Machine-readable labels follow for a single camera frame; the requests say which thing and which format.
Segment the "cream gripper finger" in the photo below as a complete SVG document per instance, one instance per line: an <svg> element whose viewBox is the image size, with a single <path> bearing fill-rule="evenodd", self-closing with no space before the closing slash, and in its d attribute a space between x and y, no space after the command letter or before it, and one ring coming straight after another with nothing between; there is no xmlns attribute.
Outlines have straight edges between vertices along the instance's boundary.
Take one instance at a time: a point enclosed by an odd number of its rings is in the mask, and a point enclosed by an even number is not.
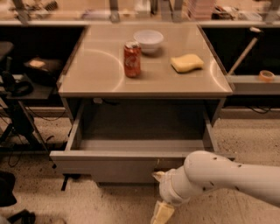
<svg viewBox="0 0 280 224"><path fill-rule="evenodd" d="M164 171L154 171L151 175L157 182L160 182L162 177L165 175L165 172Z"/></svg>

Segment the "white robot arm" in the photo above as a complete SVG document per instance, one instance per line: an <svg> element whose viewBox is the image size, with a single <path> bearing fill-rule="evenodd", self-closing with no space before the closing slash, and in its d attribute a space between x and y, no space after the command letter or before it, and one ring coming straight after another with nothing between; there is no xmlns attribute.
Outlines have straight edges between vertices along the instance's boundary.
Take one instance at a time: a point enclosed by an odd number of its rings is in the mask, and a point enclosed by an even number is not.
<svg viewBox="0 0 280 224"><path fill-rule="evenodd" d="M175 208L190 198L227 188L280 206L280 167L240 164L214 153L198 150L190 153L182 166L156 171L161 200L156 203L150 224L166 224Z"/></svg>

